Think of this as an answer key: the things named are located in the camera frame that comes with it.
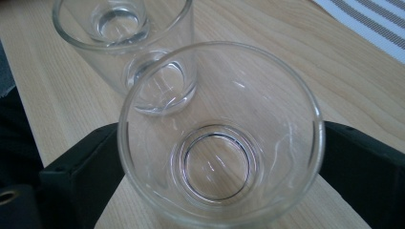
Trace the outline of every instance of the glass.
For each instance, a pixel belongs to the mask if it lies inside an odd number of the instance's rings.
[[[183,59],[183,72],[170,67]],[[196,80],[179,83],[183,74]],[[142,73],[124,102],[118,147],[126,176],[162,215],[257,226],[309,189],[324,134],[314,96],[285,62],[209,42],[168,53]]]
[[[56,0],[53,24],[123,95],[151,63],[194,41],[192,0]]]

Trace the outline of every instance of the table surface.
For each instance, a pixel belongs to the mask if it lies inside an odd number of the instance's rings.
[[[44,165],[117,122],[123,99],[55,30],[52,0],[0,1],[0,37]],[[323,116],[405,152],[405,66],[310,0],[195,0],[197,41],[273,52],[302,75]],[[272,228],[369,228],[321,177]],[[96,228],[177,227],[124,178]]]

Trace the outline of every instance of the striped placemat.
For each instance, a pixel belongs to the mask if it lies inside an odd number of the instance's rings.
[[[314,0],[340,23],[405,64],[404,0]]]

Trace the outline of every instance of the empty glass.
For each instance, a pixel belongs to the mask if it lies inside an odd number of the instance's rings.
[[[53,24],[121,94],[147,66],[194,39],[192,0],[56,0]]]
[[[309,189],[324,134],[314,96],[286,63],[210,42],[170,52],[141,74],[124,102],[118,146],[127,177],[157,212],[194,225],[252,226]]]

